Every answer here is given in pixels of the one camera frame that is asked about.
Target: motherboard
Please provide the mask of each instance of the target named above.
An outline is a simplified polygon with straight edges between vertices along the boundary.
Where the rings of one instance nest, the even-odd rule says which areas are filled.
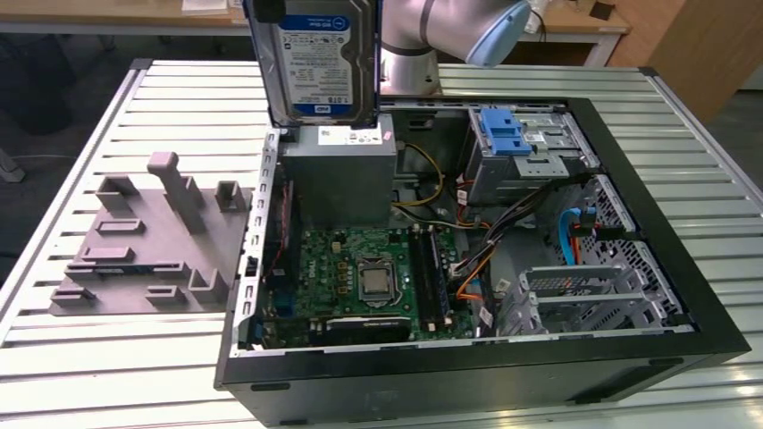
[[[281,347],[318,345],[332,332],[345,344],[354,335],[358,343],[368,336],[392,342],[470,338],[468,308],[448,305],[445,271],[454,261],[446,228],[302,231],[296,290],[272,295]]]

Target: table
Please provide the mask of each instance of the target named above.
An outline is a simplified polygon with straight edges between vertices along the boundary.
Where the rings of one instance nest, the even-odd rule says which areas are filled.
[[[156,36],[250,36],[241,9],[218,15],[182,15],[182,0],[25,0],[0,5],[0,31]],[[588,16],[593,0],[549,4],[544,22],[548,42],[590,44],[584,65],[604,66],[630,26],[614,12],[608,21]],[[536,42],[538,35],[522,34]]]
[[[484,71],[448,65],[440,75],[448,95],[592,100],[752,351],[618,404],[378,425],[757,427],[763,197],[680,101],[658,78],[636,69],[500,66]],[[220,180],[256,186],[265,108],[254,63],[154,61],[146,70],[129,71],[0,291],[4,429],[257,427],[229,394],[212,389],[222,314],[56,318],[46,308],[100,207],[92,191],[101,175],[129,173],[137,186],[158,188],[141,171],[152,151],[173,150],[198,187]]]

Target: wd hard drive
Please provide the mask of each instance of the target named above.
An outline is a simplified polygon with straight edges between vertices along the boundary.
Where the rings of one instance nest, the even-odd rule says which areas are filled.
[[[242,5],[273,126],[376,126],[380,0]]]

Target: metal table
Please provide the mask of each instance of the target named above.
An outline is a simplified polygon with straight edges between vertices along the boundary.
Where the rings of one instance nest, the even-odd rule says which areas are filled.
[[[372,426],[757,427],[763,424],[763,198],[658,78],[636,69],[441,68],[461,95],[588,97],[753,350],[617,404],[385,421]],[[49,295],[100,203],[101,175],[140,187],[154,150],[198,187],[257,183],[266,102],[254,63],[154,61],[130,70],[0,292],[2,427],[256,427],[212,389],[222,314],[56,318]]]

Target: ram slot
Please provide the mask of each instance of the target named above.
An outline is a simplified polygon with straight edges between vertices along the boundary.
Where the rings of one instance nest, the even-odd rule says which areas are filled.
[[[449,325],[450,319],[442,268],[430,231],[409,230],[408,250],[420,328],[432,332]]]

